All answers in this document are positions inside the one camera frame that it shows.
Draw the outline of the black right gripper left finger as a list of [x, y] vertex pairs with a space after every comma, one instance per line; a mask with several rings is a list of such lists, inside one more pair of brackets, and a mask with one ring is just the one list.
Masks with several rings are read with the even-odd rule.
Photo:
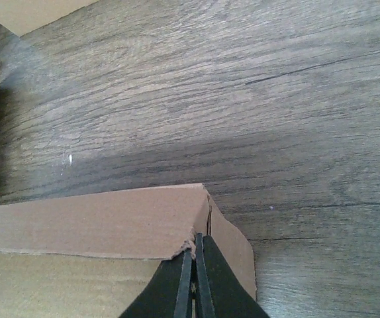
[[120, 318], [191, 317], [193, 310], [193, 259], [186, 250], [171, 260], [164, 260], [152, 279]]

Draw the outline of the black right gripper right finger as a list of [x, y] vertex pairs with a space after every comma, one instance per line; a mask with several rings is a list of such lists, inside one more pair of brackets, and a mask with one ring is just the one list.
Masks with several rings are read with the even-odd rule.
[[268, 316], [240, 284], [214, 239], [201, 233], [196, 236], [195, 316]]

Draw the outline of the small brown cardboard box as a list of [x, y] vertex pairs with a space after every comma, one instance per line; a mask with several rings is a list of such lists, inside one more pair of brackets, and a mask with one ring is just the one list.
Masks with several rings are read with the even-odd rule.
[[0, 317], [118, 317], [199, 233], [255, 296], [252, 246], [202, 184], [0, 205]]

